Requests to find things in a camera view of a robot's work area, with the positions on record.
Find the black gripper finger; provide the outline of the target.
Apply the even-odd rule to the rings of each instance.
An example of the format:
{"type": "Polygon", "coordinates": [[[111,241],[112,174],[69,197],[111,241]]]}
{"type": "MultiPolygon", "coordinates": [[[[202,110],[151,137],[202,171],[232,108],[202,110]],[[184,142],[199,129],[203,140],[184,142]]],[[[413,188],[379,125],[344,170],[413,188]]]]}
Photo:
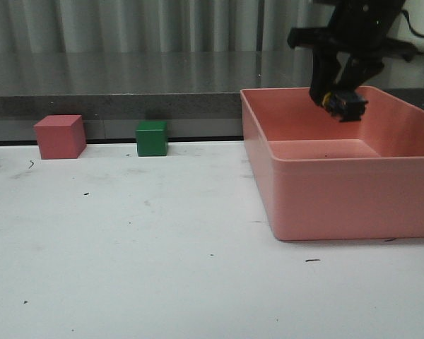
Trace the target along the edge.
{"type": "Polygon", "coordinates": [[[317,106],[322,106],[325,96],[333,88],[341,70],[337,59],[338,52],[333,49],[313,49],[313,69],[310,97],[317,106]]]}
{"type": "Polygon", "coordinates": [[[349,56],[340,80],[335,85],[336,90],[355,91],[365,81],[380,74],[384,69],[381,58],[357,58],[349,56]]]}

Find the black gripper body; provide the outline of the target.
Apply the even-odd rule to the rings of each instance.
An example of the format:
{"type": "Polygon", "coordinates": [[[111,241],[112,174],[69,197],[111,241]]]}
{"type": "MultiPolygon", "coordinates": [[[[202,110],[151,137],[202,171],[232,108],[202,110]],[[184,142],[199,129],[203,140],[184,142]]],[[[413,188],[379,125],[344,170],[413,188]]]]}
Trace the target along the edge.
{"type": "Polygon", "coordinates": [[[334,6],[324,27],[292,28],[291,48],[310,48],[318,57],[335,58],[343,52],[359,59],[399,57],[411,61],[418,53],[410,42],[388,33],[403,9],[403,1],[326,1],[334,6]]]}

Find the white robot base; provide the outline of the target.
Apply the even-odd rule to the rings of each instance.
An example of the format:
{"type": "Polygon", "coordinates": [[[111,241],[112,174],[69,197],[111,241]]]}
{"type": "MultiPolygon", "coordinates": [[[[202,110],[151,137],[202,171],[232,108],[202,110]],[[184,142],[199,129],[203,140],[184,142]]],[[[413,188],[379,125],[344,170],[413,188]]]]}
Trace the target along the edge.
{"type": "MultiPolygon", "coordinates": [[[[424,0],[406,0],[403,9],[408,11],[413,29],[424,35],[424,0]]],[[[410,42],[416,46],[419,52],[424,53],[424,38],[417,37],[410,31],[403,14],[396,18],[388,36],[410,42]]]]}

